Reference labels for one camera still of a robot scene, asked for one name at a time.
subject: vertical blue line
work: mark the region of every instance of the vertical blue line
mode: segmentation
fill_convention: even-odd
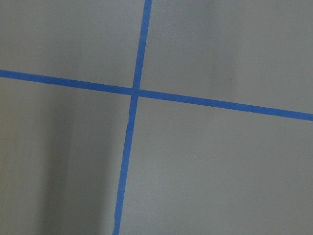
[[[141,81],[141,75],[142,75],[143,60],[144,60],[145,49],[146,49],[149,20],[150,20],[151,4],[152,4],[152,0],[145,0],[144,8],[143,8],[143,16],[142,16],[141,30],[140,30],[140,37],[139,37],[139,44],[138,44],[138,51],[137,51],[137,59],[136,59],[136,66],[135,66],[135,72],[134,72],[134,82],[133,82],[133,89],[132,89],[133,92],[132,92],[131,103],[129,107],[129,119],[128,119],[128,124],[126,128],[123,158],[122,158],[116,204],[115,204],[115,214],[114,214],[115,225],[114,225],[113,235],[119,235],[121,219],[122,219],[127,172],[128,172],[129,159],[131,155],[133,132],[134,132],[138,96],[139,96],[139,88],[140,88],[140,81]]]

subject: gray surface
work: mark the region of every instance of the gray surface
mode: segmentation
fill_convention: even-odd
[[[313,123],[139,99],[121,235],[307,235]]]
[[[131,87],[143,1],[0,1],[0,69]]]
[[[111,234],[128,107],[0,78],[0,234]]]
[[[313,1],[153,1],[142,88],[313,112]]]

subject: gray floor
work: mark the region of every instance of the gray floor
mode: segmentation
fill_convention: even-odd
[[[142,0],[0,1],[0,69],[131,87]],[[153,1],[141,88],[313,113],[312,1]],[[109,235],[130,97],[0,78],[0,234]],[[139,98],[121,235],[313,233],[313,122]]]

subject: horizontal blue line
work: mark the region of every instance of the horizontal blue line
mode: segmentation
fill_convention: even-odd
[[[65,87],[76,87],[76,88],[81,88],[81,89],[101,91],[101,92],[110,92],[110,93],[117,93],[117,94],[131,95],[133,93],[132,88],[127,88],[127,87],[119,87],[119,86],[105,85],[105,84],[100,84],[100,83],[84,82],[84,81],[77,81],[77,80],[64,79],[64,78],[58,78],[58,77],[35,75],[35,74],[29,74],[29,73],[23,73],[23,72],[0,70],[0,77],[31,81],[31,82],[40,82],[40,83],[53,84],[53,85],[59,85],[59,86],[65,86]]]
[[[232,103],[232,102],[221,101],[221,100],[204,99],[204,98],[198,98],[198,97],[192,97],[192,96],[186,96],[186,95],[152,92],[152,91],[146,91],[146,90],[140,90],[139,96],[145,97],[145,98],[175,101],[175,102],[180,102],[180,103],[210,106],[210,107],[216,107],[216,108],[222,108],[222,109],[238,110],[238,111],[257,113],[257,114],[273,115],[273,116],[279,116],[279,117],[284,117],[284,118],[295,118],[295,119],[313,121],[313,114],[282,110],[282,109],[266,108],[266,107],[255,106],[255,105],[248,105],[248,104]]]

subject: blue tape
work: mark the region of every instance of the blue tape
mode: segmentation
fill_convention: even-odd
[[[145,4],[143,8],[143,16],[142,16],[142,23],[141,23],[138,51],[137,51],[137,59],[136,59],[136,66],[135,66],[135,72],[134,72],[133,94],[131,97],[131,103],[130,103],[130,108],[129,108],[129,120],[127,124],[127,129],[126,129],[123,158],[122,158],[116,204],[115,204],[115,214],[114,214],[115,225],[114,225],[113,235],[119,234],[121,219],[122,219],[128,165],[129,165],[129,159],[131,155],[133,132],[134,132],[134,125],[135,125],[135,118],[136,118],[137,104],[138,104],[138,95],[139,95],[143,60],[144,60],[144,55],[145,55],[149,20],[150,20],[151,4],[152,4],[152,0],[145,0]]]
[[[244,112],[250,112],[250,113],[266,114],[266,115],[273,115],[273,116],[279,116],[279,117],[285,117],[285,118],[295,118],[295,119],[313,121],[313,114],[282,110],[282,109],[267,108],[267,107],[248,105],[248,104],[232,103],[232,102],[221,101],[221,100],[204,99],[204,98],[198,98],[198,97],[192,97],[192,96],[169,94],[169,93],[162,93],[162,92],[152,92],[152,91],[146,91],[146,90],[140,90],[139,96],[145,97],[145,98],[169,100],[169,101],[175,101],[175,102],[180,102],[180,103],[198,104],[198,105],[210,106],[210,107],[216,107],[216,108],[222,108],[222,109],[231,109],[231,110],[238,110],[238,111],[244,111]]]
[[[31,81],[31,82],[40,82],[40,83],[53,84],[53,85],[59,85],[59,86],[65,86],[65,87],[75,87],[75,88],[81,88],[81,89],[87,89],[87,90],[93,90],[93,91],[117,93],[117,94],[131,95],[133,93],[132,88],[127,88],[127,87],[105,85],[105,84],[93,83],[93,82],[83,82],[83,81],[35,75],[35,74],[29,74],[29,73],[23,73],[23,72],[0,70],[0,77]]]

